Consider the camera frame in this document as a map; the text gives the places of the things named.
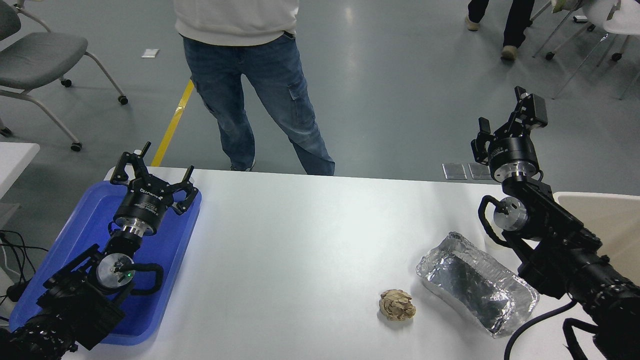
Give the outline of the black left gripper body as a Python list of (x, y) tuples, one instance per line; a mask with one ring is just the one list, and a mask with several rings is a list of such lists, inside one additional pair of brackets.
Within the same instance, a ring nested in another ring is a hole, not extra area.
[(135, 178), (127, 186), (127, 192), (119, 205), (113, 221), (124, 228), (126, 222), (145, 223), (145, 235), (155, 235), (162, 223), (173, 195), (167, 191), (170, 184), (157, 177), (151, 180)]

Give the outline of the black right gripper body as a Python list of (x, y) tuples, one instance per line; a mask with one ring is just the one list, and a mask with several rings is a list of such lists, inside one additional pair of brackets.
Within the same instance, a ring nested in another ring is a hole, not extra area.
[(533, 171), (540, 170), (530, 132), (524, 132), (519, 136), (493, 134), (493, 138), (487, 146), (487, 159), (488, 167), (492, 171), (518, 161), (530, 164)]

